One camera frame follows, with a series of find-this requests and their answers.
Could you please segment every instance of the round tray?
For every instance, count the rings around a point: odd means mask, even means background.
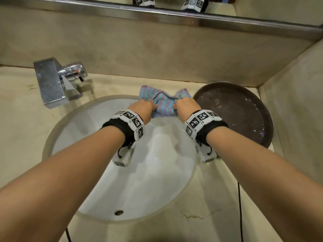
[[[268,148],[273,122],[261,100],[248,89],[230,82],[212,82],[194,97],[202,109],[212,110],[229,128]]]

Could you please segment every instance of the faucet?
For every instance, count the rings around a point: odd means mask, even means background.
[[[54,57],[34,62],[43,104],[53,109],[82,97],[82,89],[75,81],[84,81],[87,72],[81,62],[62,66]]]

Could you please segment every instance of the sink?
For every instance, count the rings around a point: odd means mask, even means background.
[[[67,114],[50,133],[43,159],[94,133],[111,115],[137,100],[108,96]],[[196,163],[194,144],[182,127],[177,117],[152,119],[130,165],[119,167],[111,161],[79,212],[120,221],[147,216],[170,203],[187,185]]]

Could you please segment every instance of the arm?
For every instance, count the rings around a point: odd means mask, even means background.
[[[145,124],[156,108],[146,101],[129,107]],[[0,241],[58,241],[124,141],[121,130],[104,127],[3,187]]]
[[[174,108],[183,122],[201,109],[188,98],[178,100]],[[277,154],[226,127],[213,129],[206,140],[283,241],[323,241],[321,185]]]

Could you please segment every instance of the striped towel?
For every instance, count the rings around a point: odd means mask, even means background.
[[[187,89],[180,89],[174,96],[170,96],[167,92],[143,85],[140,89],[139,98],[147,101],[154,100],[154,104],[158,104],[158,108],[151,113],[152,118],[164,116],[177,116],[177,110],[173,109],[173,104],[178,99],[184,97],[191,98]]]

